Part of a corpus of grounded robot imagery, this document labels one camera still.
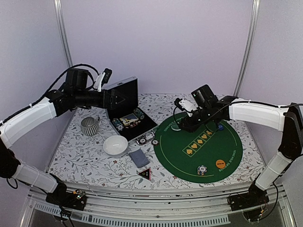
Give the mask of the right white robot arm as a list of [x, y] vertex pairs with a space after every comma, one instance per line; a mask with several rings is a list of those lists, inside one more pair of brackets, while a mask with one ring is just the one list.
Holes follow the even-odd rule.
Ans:
[[243, 99], [237, 96], [218, 98], [208, 85], [191, 93], [192, 100], [177, 98], [176, 108], [187, 114], [177, 124], [180, 129], [195, 132], [209, 122], [242, 121], [267, 158], [267, 164], [245, 195], [248, 206], [255, 206], [263, 193], [302, 156], [303, 105], [277, 105]]

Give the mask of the clear acrylic dealer button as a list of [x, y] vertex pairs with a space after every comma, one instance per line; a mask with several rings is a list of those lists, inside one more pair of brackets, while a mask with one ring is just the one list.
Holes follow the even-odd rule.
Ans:
[[173, 130], [173, 131], [180, 131], [181, 129], [178, 127], [178, 126], [171, 126], [171, 129]]

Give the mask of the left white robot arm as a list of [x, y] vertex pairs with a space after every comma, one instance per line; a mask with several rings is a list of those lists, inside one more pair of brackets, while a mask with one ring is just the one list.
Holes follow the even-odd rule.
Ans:
[[66, 185], [56, 176], [27, 165], [15, 157], [12, 145], [42, 123], [76, 108], [98, 107], [112, 110], [117, 107], [115, 91], [102, 87], [109, 81], [112, 70], [104, 69], [94, 79], [88, 64], [77, 64], [66, 69], [55, 81], [65, 81], [54, 89], [54, 83], [35, 102], [15, 112], [0, 123], [0, 176], [37, 187], [60, 205], [70, 202]]

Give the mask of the orange big blind button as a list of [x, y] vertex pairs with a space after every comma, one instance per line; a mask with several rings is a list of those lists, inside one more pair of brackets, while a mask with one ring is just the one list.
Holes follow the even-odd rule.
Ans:
[[226, 163], [225, 163], [225, 161], [223, 161], [222, 159], [216, 160], [215, 165], [216, 165], [216, 167], [219, 168], [219, 169], [223, 169], [223, 168], [226, 167]]

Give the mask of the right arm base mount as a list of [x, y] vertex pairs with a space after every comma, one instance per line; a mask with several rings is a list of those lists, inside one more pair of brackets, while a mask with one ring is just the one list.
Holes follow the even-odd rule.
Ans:
[[227, 202], [232, 211], [247, 209], [243, 216], [248, 222], [258, 222], [267, 210], [269, 198], [267, 191], [249, 189], [246, 193], [230, 195]]

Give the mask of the black red 100 chip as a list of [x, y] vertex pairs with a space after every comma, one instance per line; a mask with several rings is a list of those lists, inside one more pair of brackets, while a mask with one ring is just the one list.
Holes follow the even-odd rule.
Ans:
[[154, 146], [157, 146], [157, 145], [159, 144], [159, 141], [158, 141], [158, 140], [153, 140], [153, 141], [152, 141], [152, 144], [153, 144]]

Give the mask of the blue small blind button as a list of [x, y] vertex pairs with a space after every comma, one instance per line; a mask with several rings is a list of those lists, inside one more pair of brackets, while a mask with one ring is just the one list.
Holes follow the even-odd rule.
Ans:
[[224, 127], [222, 125], [219, 125], [218, 130], [222, 131], [224, 130]]

